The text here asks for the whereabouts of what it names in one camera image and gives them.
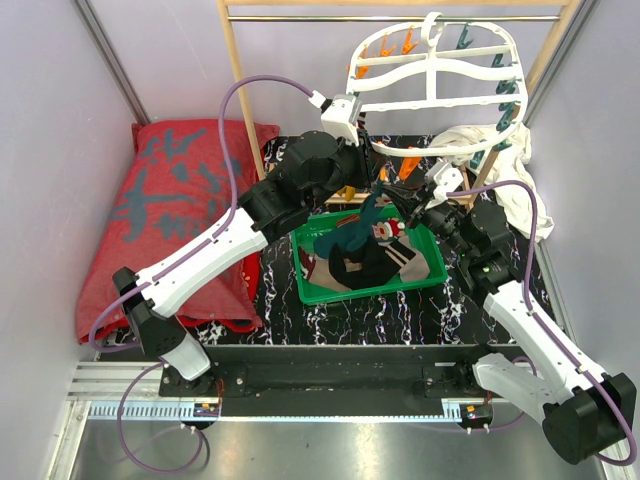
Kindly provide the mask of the yellow-orange clip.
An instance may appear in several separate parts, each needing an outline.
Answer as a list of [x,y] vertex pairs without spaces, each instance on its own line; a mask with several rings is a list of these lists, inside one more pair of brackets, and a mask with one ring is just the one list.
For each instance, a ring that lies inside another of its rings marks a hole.
[[389,183],[389,175],[386,167],[382,167],[379,171],[378,182],[381,185],[387,185]]

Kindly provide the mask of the orange clip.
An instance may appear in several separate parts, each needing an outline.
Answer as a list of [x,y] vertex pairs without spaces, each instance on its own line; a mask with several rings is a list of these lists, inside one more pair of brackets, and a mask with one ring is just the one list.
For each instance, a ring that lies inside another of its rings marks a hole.
[[406,181],[410,177],[412,172],[416,169],[416,167],[419,165],[419,163],[420,163],[419,157],[405,157],[402,160],[400,170],[398,173],[398,178],[401,181]]

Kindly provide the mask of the white oval clip hanger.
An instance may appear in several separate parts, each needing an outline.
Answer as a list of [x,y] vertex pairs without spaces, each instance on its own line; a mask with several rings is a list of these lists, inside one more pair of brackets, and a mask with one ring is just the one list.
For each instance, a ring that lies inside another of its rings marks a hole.
[[346,94],[362,113],[443,114],[486,109],[496,114],[497,134],[468,146],[422,147],[418,157],[473,160],[511,146],[529,95],[513,36],[494,22],[441,22],[431,12],[422,22],[392,24],[366,37],[349,61]]

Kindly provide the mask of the dark teal sock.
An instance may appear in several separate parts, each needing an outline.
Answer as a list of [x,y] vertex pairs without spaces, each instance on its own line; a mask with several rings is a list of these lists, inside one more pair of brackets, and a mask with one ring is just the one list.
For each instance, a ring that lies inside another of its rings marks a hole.
[[355,228],[346,225],[316,238],[313,249],[317,256],[328,259],[334,246],[337,246],[341,252],[353,252],[361,245],[362,242],[357,238]]

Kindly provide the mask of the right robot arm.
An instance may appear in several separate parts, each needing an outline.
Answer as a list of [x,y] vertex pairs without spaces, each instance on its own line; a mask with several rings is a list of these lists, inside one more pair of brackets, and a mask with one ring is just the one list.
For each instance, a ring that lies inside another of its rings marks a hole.
[[541,426],[547,442],[569,464],[595,456],[610,465],[632,465],[638,456],[632,432],[636,386],[623,373],[607,373],[533,302],[531,274],[519,274],[503,251],[509,237],[503,207],[480,201],[462,213],[451,203],[459,198],[457,192],[393,185],[382,190],[408,227],[425,226],[457,252],[456,276],[463,292],[510,333],[533,363],[525,370],[481,347],[454,371],[457,390],[470,397],[485,390],[508,400]]

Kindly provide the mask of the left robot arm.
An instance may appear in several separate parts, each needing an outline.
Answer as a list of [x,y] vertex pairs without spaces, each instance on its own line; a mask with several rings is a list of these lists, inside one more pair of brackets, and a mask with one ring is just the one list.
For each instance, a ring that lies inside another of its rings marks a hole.
[[118,270],[112,280],[144,354],[173,367],[193,395],[208,394],[216,372],[204,347],[177,320],[180,307],[229,267],[305,225],[338,190],[371,186],[378,169],[365,130],[357,130],[353,145],[326,132],[306,132],[265,179],[194,240],[139,272]]

